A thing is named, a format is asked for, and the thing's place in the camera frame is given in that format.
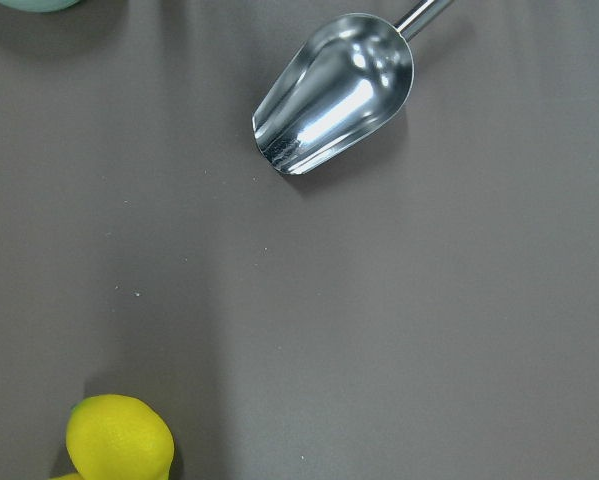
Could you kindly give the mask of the steel ice scoop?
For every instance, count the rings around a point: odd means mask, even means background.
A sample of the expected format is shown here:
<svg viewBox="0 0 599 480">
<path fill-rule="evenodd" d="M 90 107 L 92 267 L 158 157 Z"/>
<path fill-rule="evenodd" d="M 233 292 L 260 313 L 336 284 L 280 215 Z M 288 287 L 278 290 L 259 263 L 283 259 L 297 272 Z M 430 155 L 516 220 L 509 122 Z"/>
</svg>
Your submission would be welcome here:
<svg viewBox="0 0 599 480">
<path fill-rule="evenodd" d="M 415 78 L 409 42 L 448 5 L 421 1 L 397 23 L 349 13 L 316 30 L 252 115 L 263 157 L 305 174 L 390 121 Z"/>
</svg>

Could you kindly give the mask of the yellow lemon near plate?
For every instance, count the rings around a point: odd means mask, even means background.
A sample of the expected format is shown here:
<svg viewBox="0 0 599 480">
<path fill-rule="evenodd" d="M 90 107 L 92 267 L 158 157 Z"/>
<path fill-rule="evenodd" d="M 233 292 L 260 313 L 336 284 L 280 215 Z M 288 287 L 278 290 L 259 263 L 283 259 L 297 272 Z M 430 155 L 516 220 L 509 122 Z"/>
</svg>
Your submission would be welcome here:
<svg viewBox="0 0 599 480">
<path fill-rule="evenodd" d="M 104 394 L 71 411 L 65 444 L 84 479 L 167 479 L 175 442 L 166 422 L 145 402 Z"/>
</svg>

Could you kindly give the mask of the mint green bowl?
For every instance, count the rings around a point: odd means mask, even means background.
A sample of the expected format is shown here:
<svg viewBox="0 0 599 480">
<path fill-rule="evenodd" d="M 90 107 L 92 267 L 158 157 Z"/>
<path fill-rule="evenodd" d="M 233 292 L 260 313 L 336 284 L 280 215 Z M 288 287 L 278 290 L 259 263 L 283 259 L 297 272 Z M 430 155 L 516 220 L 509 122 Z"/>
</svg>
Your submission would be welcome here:
<svg viewBox="0 0 599 480">
<path fill-rule="evenodd" d="M 0 0 L 0 5 L 28 13 L 51 13 L 79 2 L 80 0 Z"/>
</svg>

